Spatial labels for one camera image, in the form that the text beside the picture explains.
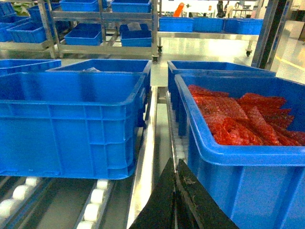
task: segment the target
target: blue plastic crate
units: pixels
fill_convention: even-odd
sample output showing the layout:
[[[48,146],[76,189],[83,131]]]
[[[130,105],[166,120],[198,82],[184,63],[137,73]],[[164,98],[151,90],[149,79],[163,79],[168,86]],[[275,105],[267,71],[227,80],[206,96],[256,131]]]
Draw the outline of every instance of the blue plastic crate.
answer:
[[[14,42],[42,43],[47,40],[42,23],[28,22],[7,29]]]
[[[142,73],[75,72],[0,77],[0,174],[130,176],[144,79]]]
[[[124,31],[121,34],[122,46],[129,47],[151,47],[152,46],[152,31]]]
[[[151,0],[113,0],[111,6],[113,12],[150,13],[152,11]]]
[[[147,80],[145,80],[146,92],[150,91],[152,61],[149,60],[93,59],[50,69],[49,71],[82,72],[92,67],[101,72],[144,73],[147,76]]]
[[[107,0],[103,0],[103,8],[107,8]],[[61,0],[61,9],[63,11],[82,11],[99,12],[99,3],[97,0]]]
[[[43,72],[61,66],[61,60],[0,60],[0,75],[19,72]]]
[[[51,22],[51,15],[50,15],[49,6],[48,6],[47,3],[45,3],[44,5],[45,5],[46,11],[47,11],[48,20],[49,20],[49,22]],[[55,9],[60,7],[60,4],[59,3],[52,3],[51,6],[52,6],[52,10],[55,10]],[[33,20],[41,21],[41,15],[40,15],[38,5],[33,6],[31,8],[28,8],[28,12],[30,13],[30,17]]]
[[[140,24],[140,27],[141,27],[141,30],[144,30],[144,31],[149,30],[147,24]],[[129,31],[128,25],[127,24],[120,25],[120,34],[125,31]]]
[[[159,30],[167,32],[193,32],[192,18],[162,17],[159,19]]]
[[[179,131],[189,136],[188,166],[240,229],[294,229],[305,225],[304,146],[222,146],[215,142],[187,86],[283,96],[305,131],[305,85],[277,77],[175,76],[180,93]]]
[[[14,14],[15,10],[10,2],[0,2],[0,17]]]
[[[226,19],[224,31],[228,33],[259,35],[263,19]]]
[[[99,46],[102,43],[101,31],[72,30],[65,36],[68,45],[93,45]]]
[[[170,93],[178,93],[174,76],[176,74],[196,74],[214,76],[261,76],[275,77],[275,73],[260,69],[228,62],[202,62],[202,61],[168,61],[168,90]],[[176,96],[171,97],[173,109],[177,109]]]
[[[221,32],[224,20],[221,18],[194,18],[193,31],[196,32]]]

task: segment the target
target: floor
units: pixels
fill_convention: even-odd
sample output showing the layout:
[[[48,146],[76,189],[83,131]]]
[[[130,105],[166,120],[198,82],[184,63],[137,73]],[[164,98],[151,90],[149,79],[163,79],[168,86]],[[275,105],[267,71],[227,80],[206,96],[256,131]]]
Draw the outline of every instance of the floor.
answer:
[[[163,38],[163,55],[160,57],[159,63],[152,65],[152,85],[167,85],[167,61],[169,60],[193,60],[193,61],[216,61],[216,62],[234,62],[239,64],[251,65],[252,57],[246,56],[248,42],[244,41],[225,41],[225,40],[199,40],[199,39],[183,39],[183,38]],[[45,53],[19,53],[19,52],[1,52],[0,59],[45,59],[49,58]],[[67,54],[62,60],[62,65],[68,65],[80,62],[86,59],[104,58],[98,55],[76,55]],[[114,59],[150,59],[150,56],[111,56]],[[280,61],[278,77],[283,77],[300,83],[305,83],[305,46],[302,42],[289,39],[288,45],[285,47],[284,55]],[[158,105],[157,129],[156,129],[156,171],[155,176],[158,177],[163,170],[167,159],[171,156],[169,143],[169,130],[167,122],[167,110],[165,104]],[[130,192],[122,190],[130,190],[132,181],[126,179],[121,181],[110,202],[107,218],[103,228],[124,228],[126,210],[128,207],[128,197]],[[65,193],[65,195],[78,195],[78,193]],[[42,220],[37,228],[47,229],[50,219],[57,222],[57,228],[69,228],[66,217],[69,214],[54,214],[56,212],[67,212],[60,201],[53,203],[53,208],[45,213],[46,222]]]

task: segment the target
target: shiny floor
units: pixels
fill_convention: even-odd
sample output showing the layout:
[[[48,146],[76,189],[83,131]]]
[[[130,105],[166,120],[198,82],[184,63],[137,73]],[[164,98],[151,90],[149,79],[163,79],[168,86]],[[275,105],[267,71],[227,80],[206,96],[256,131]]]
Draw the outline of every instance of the shiny floor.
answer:
[[[234,62],[251,65],[252,56],[246,56],[248,42],[225,41],[225,40],[199,40],[183,38],[162,38],[163,54],[158,64],[152,66],[152,85],[167,85],[167,61],[168,60],[193,60],[193,61],[217,61]],[[278,77],[305,83],[305,46],[302,42],[289,39],[283,57],[277,60],[280,62],[277,72]],[[49,59],[48,53],[33,52],[6,52],[0,51],[0,59]],[[62,65],[80,62],[86,59],[105,58],[104,55],[81,55],[66,54],[62,59]],[[150,59],[150,56],[110,56],[113,59]],[[157,179],[163,170],[167,159],[171,156],[169,143],[169,130],[167,122],[167,111],[165,104],[158,105],[157,129],[156,129],[156,151],[155,151],[155,178]],[[107,211],[105,229],[125,228],[125,217],[128,209],[128,199],[132,185],[131,178],[119,181],[114,191]],[[78,211],[76,202],[81,202],[81,194],[73,189],[63,188],[58,192],[55,201],[45,209],[39,222],[33,222],[35,228],[49,229],[50,222],[56,222],[56,228],[66,229],[73,226],[73,220],[77,217]]]

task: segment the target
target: metal rail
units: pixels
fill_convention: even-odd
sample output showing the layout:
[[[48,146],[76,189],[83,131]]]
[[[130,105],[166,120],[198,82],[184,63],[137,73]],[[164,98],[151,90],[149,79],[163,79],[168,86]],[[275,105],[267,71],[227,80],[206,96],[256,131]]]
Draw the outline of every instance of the metal rail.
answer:
[[[157,121],[158,87],[152,87],[151,100],[147,107],[146,129],[142,134],[137,168],[132,186],[132,196],[127,219],[127,228],[145,207],[153,190],[154,140]]]

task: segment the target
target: stainless steel shelf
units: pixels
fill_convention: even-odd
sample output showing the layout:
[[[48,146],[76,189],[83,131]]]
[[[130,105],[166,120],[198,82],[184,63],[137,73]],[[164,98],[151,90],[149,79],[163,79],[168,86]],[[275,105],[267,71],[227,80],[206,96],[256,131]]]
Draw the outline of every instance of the stainless steel shelf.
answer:
[[[158,37],[257,41],[258,35],[204,32],[158,32]]]
[[[151,54],[151,47],[113,47],[108,45],[67,45],[65,41],[60,44],[62,53],[82,53],[82,54],[127,54],[134,55]]]
[[[52,47],[53,43],[45,41],[43,43],[15,43],[15,42],[0,42],[0,49],[3,50],[18,50],[18,51],[45,51]]]
[[[52,16],[55,21],[101,22],[101,15],[99,12],[72,12],[62,11],[61,8],[59,8],[52,11]]]

